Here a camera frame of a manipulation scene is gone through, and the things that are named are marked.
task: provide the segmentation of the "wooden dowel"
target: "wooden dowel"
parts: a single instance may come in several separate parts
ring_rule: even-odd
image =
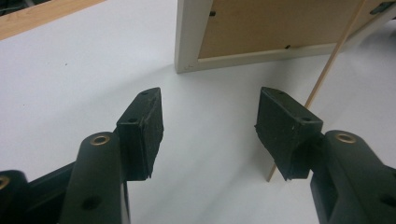
[[[311,91],[309,94],[308,99],[306,100],[305,103],[305,108],[309,108],[312,105],[312,102],[314,101],[315,97],[318,94],[318,90],[323,84],[324,79],[326,78],[327,74],[329,74],[330,68],[332,68],[332,64],[335,61],[335,58],[337,57],[338,53],[340,52],[341,47],[343,47],[344,43],[347,40],[347,37],[349,36],[350,31],[352,30],[353,25],[355,24],[357,18],[361,14],[361,10],[363,9],[364,4],[366,3],[366,0],[361,0],[356,7],[355,11],[353,12],[348,24],[346,25],[346,28],[344,29],[344,32],[341,34],[340,39],[337,41],[337,44],[335,45],[334,50],[332,51],[332,54],[330,55],[329,60],[326,62],[326,65],[324,66],[317,83],[315,84],[314,89]],[[268,182],[271,180],[272,176],[274,175],[274,172],[276,170],[276,164],[274,164],[273,168],[271,169],[271,172],[268,177]]]

